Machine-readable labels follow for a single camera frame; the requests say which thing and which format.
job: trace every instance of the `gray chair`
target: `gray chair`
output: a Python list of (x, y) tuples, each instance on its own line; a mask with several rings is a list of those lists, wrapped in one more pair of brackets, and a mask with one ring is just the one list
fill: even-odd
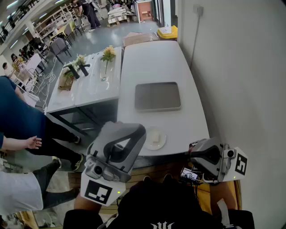
[(59, 59), (58, 54), (64, 52), (66, 55), (66, 51), (69, 53), (66, 43), (64, 42), (64, 40), (62, 38), (56, 38), (51, 44), (50, 44), (50, 51), (51, 53), (53, 53), (56, 58), (59, 60), (59, 62), (61, 62), (63, 64), (63, 62)]
[(76, 18), (76, 22), (75, 22), (75, 28), (73, 29), (74, 31), (75, 31), (75, 33), (76, 33), (76, 30), (78, 30), (79, 32), (80, 32), (80, 34), (82, 35), (82, 33), (81, 33), (81, 31), (80, 31), (80, 28), (82, 29), (82, 32), (84, 33), (84, 29), (82, 28), (82, 20), (81, 20), (81, 18), (80, 17), (77, 17)]
[(70, 24), (67, 24), (66, 28), (64, 29), (64, 34), (65, 34), (65, 37), (67, 39), (67, 41), (70, 43), (70, 45), (72, 45), (71, 41), (69, 40), (69, 37), (72, 37), (74, 40), (75, 40), (75, 37), (72, 33), (72, 28), (71, 28), (71, 25)]

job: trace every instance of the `human hand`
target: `human hand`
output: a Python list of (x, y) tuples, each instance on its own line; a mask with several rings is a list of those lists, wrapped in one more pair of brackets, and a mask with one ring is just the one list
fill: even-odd
[(42, 146), (41, 140), (42, 140), (42, 139), (41, 139), (41, 138), (37, 138), (37, 136), (28, 138), (28, 139), (26, 140), (26, 142), (27, 142), (27, 148), (30, 148), (30, 149), (39, 149), (39, 147)]

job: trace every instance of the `small white plate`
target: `small white plate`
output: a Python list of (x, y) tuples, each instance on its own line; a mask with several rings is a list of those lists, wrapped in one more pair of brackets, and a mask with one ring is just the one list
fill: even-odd
[[(159, 141), (153, 142), (152, 137), (153, 135), (156, 135), (156, 133), (159, 134)], [(149, 150), (158, 150), (162, 148), (167, 140), (167, 135), (158, 127), (148, 127), (146, 129), (146, 141), (144, 143), (144, 147)]]

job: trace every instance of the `power outlet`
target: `power outlet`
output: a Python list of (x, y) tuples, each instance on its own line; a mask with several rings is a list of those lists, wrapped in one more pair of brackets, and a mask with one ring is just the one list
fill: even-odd
[(193, 5), (193, 12), (195, 14), (197, 14), (198, 16), (202, 16), (202, 12), (203, 12), (204, 8), (198, 4)]

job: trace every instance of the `blue shirt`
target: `blue shirt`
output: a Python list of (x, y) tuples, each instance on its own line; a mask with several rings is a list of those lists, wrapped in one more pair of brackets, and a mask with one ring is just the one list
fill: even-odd
[(22, 140), (45, 137), (46, 116), (22, 101), (15, 89), (16, 84), (0, 76), (0, 148), (4, 136)]

